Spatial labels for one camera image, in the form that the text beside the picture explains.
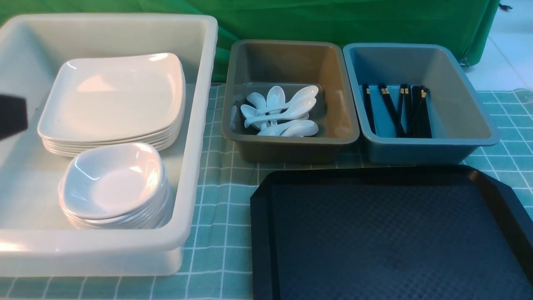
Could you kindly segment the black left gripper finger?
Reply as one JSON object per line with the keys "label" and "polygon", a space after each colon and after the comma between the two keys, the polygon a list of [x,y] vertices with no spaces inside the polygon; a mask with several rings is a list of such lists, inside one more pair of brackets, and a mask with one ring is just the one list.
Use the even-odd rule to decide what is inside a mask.
{"label": "black left gripper finger", "polygon": [[0,140],[10,138],[29,127],[27,101],[15,95],[0,95]]}

